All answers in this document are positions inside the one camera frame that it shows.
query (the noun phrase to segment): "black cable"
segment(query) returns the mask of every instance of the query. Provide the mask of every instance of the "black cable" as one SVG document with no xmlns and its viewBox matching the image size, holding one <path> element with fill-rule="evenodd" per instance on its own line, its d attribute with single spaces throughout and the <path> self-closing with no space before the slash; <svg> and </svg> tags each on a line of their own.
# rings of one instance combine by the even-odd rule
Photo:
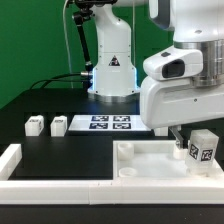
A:
<svg viewBox="0 0 224 224">
<path fill-rule="evenodd" d="M 37 81 L 35 83 L 33 83 L 33 85 L 30 87 L 30 89 L 33 89 L 33 87 L 41 82 L 88 82 L 88 80 L 61 80 L 61 79 L 43 79 L 40 81 Z"/>
<path fill-rule="evenodd" d="M 57 75 L 57 76 L 54 76 L 50 79 L 61 79 L 61 78 L 66 78 L 66 77 L 74 77 L 74 76 L 81 76 L 81 73 L 79 72 L 76 72 L 76 73 L 72 73 L 72 74 L 64 74 L 64 75 Z M 45 82 L 40 88 L 43 89 L 45 88 L 47 85 L 49 85 L 52 81 L 47 81 Z"/>
</svg>

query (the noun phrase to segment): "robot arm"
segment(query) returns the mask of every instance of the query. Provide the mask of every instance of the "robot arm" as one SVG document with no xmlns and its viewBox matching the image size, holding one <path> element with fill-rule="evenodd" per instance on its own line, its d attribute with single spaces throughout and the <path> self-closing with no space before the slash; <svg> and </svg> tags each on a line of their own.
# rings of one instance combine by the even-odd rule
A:
<svg viewBox="0 0 224 224">
<path fill-rule="evenodd" d="M 223 117 L 224 0 L 149 4 L 151 19 L 175 31 L 174 45 L 144 62 L 148 77 L 140 94 L 143 122 L 159 128 Z"/>
</svg>

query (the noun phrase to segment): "white cube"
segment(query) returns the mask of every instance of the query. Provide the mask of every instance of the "white cube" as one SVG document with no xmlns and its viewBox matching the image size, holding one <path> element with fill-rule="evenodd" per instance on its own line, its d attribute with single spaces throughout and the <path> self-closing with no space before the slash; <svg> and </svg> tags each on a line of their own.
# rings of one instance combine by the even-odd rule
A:
<svg viewBox="0 0 224 224">
<path fill-rule="evenodd" d="M 39 136 L 44 129 L 44 117 L 41 115 L 31 116 L 25 124 L 26 136 Z"/>
<path fill-rule="evenodd" d="M 51 136 L 63 137 L 67 131 L 67 117 L 55 117 L 51 123 Z"/>
</svg>

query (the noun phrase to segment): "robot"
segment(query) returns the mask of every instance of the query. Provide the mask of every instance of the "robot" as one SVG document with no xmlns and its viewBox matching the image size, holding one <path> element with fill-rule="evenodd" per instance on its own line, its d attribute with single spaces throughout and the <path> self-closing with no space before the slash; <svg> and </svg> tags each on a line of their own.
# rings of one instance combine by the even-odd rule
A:
<svg viewBox="0 0 224 224">
<path fill-rule="evenodd" d="M 149 0 L 174 44 L 144 61 L 141 118 L 149 128 L 224 116 L 224 0 Z"/>
<path fill-rule="evenodd" d="M 94 17 L 97 29 L 98 63 L 92 71 L 89 97 L 103 102 L 126 102 L 135 99 L 140 88 L 137 86 L 136 68 L 131 62 L 131 28 L 125 21 L 114 16 L 112 5 L 128 7 L 144 4 L 145 0 L 75 2 L 81 13 L 90 12 L 89 17 Z M 91 67 L 88 65 L 89 57 L 85 58 L 87 68 Z"/>
</svg>

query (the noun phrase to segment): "cable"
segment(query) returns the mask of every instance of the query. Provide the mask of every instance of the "cable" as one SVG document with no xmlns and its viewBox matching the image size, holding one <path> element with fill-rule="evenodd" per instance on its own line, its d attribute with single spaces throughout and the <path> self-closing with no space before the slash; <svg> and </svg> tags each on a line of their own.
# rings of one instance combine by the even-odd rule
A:
<svg viewBox="0 0 224 224">
<path fill-rule="evenodd" d="M 61 80 L 61 79 L 43 79 L 40 81 L 37 81 L 35 83 L 33 83 L 33 85 L 30 87 L 30 89 L 33 89 L 33 87 L 41 82 L 88 82 L 88 80 Z"/>
<path fill-rule="evenodd" d="M 61 79 L 61 78 L 66 78 L 66 77 L 74 77 L 74 76 L 81 76 L 81 73 L 73 73 L 73 74 L 64 74 L 64 75 L 57 75 L 54 76 L 50 79 Z M 43 89 L 45 88 L 47 85 L 49 85 L 51 83 L 51 81 L 46 81 L 40 88 Z"/>
<path fill-rule="evenodd" d="M 64 35 L 65 35 L 65 44 L 66 44 L 66 49 L 67 49 L 67 55 L 68 55 L 68 67 L 69 67 L 69 72 L 72 74 L 72 62 L 71 62 L 71 52 L 70 52 L 70 46 L 69 46 L 69 41 L 68 41 L 68 30 L 67 30 L 67 25 L 66 25 L 66 7 L 68 4 L 69 0 L 65 0 L 65 4 L 63 7 L 63 26 L 64 26 Z"/>
</svg>

